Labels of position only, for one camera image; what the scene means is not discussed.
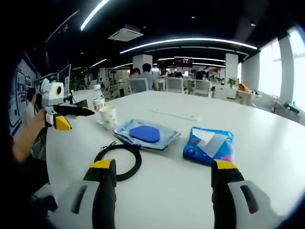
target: air conditioning unit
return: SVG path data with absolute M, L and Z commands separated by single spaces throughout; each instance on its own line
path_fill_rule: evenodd
M 136 30 L 132 30 L 129 28 L 122 28 L 119 31 L 115 32 L 113 35 L 108 37 L 110 40 L 128 42 L 135 38 L 143 36 L 143 33 L 140 33 Z

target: window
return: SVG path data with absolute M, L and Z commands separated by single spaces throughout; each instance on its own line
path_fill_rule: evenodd
M 239 79 L 239 82 L 242 82 L 242 63 L 239 63 L 237 66 L 237 78 Z
M 278 39 L 261 49 L 258 90 L 280 96 L 282 86 L 282 60 Z
M 295 78 L 293 101 L 297 107 L 305 111 L 305 45 L 297 28 L 289 31 L 289 41 L 294 57 Z

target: bottle cap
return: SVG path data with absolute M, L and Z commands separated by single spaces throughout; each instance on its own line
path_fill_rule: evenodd
M 97 84 L 97 85 L 95 85 L 93 88 L 94 88 L 94 90 L 100 90 L 101 85 L 100 85 L 100 84 Z

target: black cable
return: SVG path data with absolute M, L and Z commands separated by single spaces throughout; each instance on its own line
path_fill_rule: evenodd
M 140 154 L 140 147 L 139 146 L 133 146 L 133 145 L 116 145 L 116 142 L 111 143 L 109 146 L 102 147 L 101 151 L 98 153 L 98 155 L 95 157 L 94 162 L 102 160 L 104 155 L 114 149 L 125 149 L 131 152 L 135 157 L 135 164 L 132 167 L 131 170 L 129 170 L 127 173 L 116 175 L 117 181 L 123 181 L 131 178 L 141 167 L 142 164 L 142 157 Z

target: man in blue shirt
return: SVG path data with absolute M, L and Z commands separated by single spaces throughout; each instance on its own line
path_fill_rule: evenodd
M 149 90 L 158 90 L 158 84 L 156 78 L 150 73 L 152 66 L 149 63 L 145 63 L 142 66 L 143 73 L 137 77 L 137 79 L 146 79 Z

